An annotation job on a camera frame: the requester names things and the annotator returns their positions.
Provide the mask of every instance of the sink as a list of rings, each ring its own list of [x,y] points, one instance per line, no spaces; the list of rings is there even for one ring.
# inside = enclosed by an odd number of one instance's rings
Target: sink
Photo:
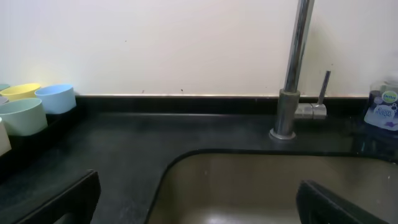
[[[147,223],[300,224],[295,196],[314,180],[343,199],[398,223],[398,167],[358,157],[197,154],[164,175]]]

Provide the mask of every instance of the black countertop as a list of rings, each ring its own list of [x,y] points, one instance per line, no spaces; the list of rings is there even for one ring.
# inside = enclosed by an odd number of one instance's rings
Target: black countertop
[[[351,123],[331,116],[299,121],[297,139],[284,144],[269,138],[271,115],[92,114],[0,185],[0,213],[94,169],[102,193],[92,223],[144,223],[164,171],[178,156],[198,149],[355,156]]]

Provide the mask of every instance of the backsplash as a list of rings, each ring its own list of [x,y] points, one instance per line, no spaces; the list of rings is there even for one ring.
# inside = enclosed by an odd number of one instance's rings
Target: backsplash
[[[299,90],[367,96],[392,67],[394,0],[315,0]],[[82,95],[277,96],[296,0],[0,2],[0,83]]]

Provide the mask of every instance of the bowl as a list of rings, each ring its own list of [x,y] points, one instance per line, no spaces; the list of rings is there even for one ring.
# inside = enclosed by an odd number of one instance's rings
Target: bowl
[[[39,88],[38,83],[23,84],[6,88],[0,91],[0,95],[7,97],[9,101],[35,98],[35,91]]]
[[[0,105],[2,105],[3,103],[8,103],[9,100],[7,99],[7,97],[4,96],[0,96]]]
[[[42,100],[28,98],[0,105],[0,118],[8,135],[30,136],[47,127]]]
[[[62,114],[76,106],[75,92],[69,84],[47,86],[37,90],[35,94],[42,100],[47,114]]]
[[[0,91],[5,90],[6,88],[9,88],[9,87],[10,87],[10,85],[8,85],[8,84],[0,83]]]
[[[8,139],[4,121],[0,118],[0,156],[11,149],[10,140]]]

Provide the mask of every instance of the faucet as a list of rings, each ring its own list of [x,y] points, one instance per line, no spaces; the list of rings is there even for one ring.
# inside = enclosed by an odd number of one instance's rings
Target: faucet
[[[296,137],[293,131],[294,119],[325,119],[327,115],[323,98],[330,71],[326,72],[317,104],[299,104],[300,92],[297,90],[314,2],[315,0],[298,1],[285,87],[279,91],[276,122],[270,130],[270,135],[277,139],[288,140]]]

